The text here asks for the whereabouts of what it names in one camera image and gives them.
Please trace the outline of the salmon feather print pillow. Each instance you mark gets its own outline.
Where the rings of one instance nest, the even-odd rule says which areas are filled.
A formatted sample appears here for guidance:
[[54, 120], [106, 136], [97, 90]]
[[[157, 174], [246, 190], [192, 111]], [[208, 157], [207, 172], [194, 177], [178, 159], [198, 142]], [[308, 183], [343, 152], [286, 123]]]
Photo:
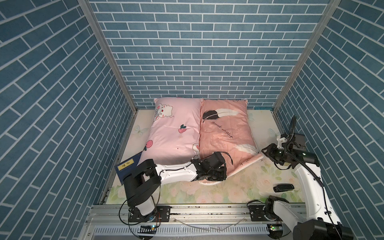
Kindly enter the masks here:
[[247, 100], [202, 101], [200, 157], [221, 152], [228, 178], [264, 158], [252, 135], [247, 107]]

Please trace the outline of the light pink cartoon pillow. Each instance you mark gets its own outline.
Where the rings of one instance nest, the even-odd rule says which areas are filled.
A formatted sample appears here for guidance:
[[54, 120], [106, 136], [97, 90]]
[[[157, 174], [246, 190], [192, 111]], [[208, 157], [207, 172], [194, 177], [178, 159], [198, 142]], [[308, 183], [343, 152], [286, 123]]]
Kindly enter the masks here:
[[200, 157], [200, 109], [202, 99], [155, 99], [150, 133], [139, 163], [178, 165]]

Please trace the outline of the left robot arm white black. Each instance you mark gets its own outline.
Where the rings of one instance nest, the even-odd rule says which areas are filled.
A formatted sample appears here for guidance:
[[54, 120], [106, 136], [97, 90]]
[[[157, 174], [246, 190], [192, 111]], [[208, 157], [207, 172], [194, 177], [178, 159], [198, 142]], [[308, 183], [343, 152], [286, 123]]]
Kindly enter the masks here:
[[221, 152], [178, 165], [160, 165], [148, 159], [126, 173], [122, 179], [127, 205], [139, 222], [149, 222], [158, 214], [153, 193], [162, 185], [176, 182], [222, 182], [227, 178], [227, 164]]

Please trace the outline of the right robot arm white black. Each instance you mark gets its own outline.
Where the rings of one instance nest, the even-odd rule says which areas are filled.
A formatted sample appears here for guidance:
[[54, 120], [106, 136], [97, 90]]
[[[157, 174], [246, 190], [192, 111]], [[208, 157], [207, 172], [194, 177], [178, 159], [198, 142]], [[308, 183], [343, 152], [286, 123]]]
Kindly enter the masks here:
[[291, 130], [282, 134], [277, 144], [270, 144], [262, 152], [276, 167], [288, 163], [299, 179], [306, 212], [300, 214], [294, 206], [281, 197], [269, 196], [264, 203], [253, 200], [247, 203], [253, 222], [270, 221], [272, 239], [283, 237], [284, 230], [295, 240], [352, 240], [351, 228], [342, 224], [327, 195], [316, 154], [307, 151], [305, 135]]

